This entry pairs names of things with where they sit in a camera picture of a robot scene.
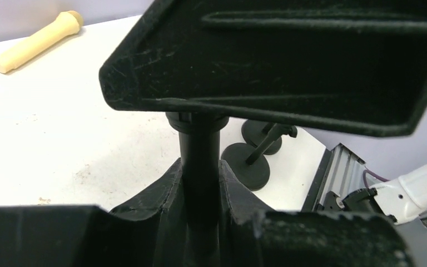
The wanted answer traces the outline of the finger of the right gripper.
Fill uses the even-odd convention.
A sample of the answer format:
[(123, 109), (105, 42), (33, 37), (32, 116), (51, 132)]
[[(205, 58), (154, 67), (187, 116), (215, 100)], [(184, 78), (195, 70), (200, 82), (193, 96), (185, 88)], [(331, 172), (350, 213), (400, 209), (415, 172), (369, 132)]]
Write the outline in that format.
[(410, 135), (427, 107), (427, 1), (154, 1), (98, 77), (119, 111)]

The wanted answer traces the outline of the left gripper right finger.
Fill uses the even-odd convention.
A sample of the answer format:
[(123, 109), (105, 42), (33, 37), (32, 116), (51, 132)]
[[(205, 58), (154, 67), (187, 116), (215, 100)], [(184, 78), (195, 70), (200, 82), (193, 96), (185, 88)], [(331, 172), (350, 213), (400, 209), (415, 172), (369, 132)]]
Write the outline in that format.
[(284, 212), (266, 205), (219, 163), (221, 266), (414, 266), (382, 215)]

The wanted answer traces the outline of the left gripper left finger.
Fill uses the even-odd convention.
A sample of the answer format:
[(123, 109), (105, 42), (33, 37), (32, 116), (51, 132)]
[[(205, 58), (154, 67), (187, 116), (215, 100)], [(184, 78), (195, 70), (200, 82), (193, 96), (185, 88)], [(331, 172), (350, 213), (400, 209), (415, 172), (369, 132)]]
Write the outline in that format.
[(183, 266), (183, 259), (180, 160), (111, 211), (0, 207), (0, 266)]

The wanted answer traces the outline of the black round-base stand white mic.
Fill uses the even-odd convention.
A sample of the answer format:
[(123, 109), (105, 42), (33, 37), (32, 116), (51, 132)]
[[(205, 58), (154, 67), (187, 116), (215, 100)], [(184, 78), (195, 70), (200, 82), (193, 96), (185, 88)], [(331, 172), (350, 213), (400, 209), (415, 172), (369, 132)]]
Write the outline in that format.
[(270, 165), (264, 152), (283, 135), (296, 138), (296, 126), (274, 123), (263, 142), (253, 147), (237, 142), (224, 149), (221, 159), (226, 161), (236, 178), (251, 191), (263, 188), (270, 178)]

